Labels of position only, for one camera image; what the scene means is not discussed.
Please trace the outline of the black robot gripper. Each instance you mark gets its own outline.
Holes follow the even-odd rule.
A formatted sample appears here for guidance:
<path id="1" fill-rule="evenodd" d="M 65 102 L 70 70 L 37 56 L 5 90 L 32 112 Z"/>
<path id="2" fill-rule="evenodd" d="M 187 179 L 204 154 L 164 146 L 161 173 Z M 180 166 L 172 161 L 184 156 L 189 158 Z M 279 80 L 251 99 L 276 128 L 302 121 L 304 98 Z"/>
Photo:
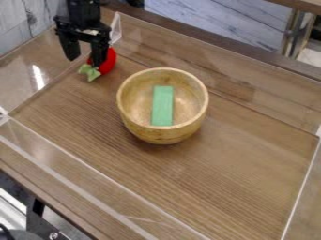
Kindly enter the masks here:
<path id="1" fill-rule="evenodd" d="M 53 17 L 64 55 L 73 61 L 80 55 L 78 41 L 89 42 L 92 66 L 106 59 L 110 28 L 101 22 L 100 0 L 65 0 L 66 12 Z"/>

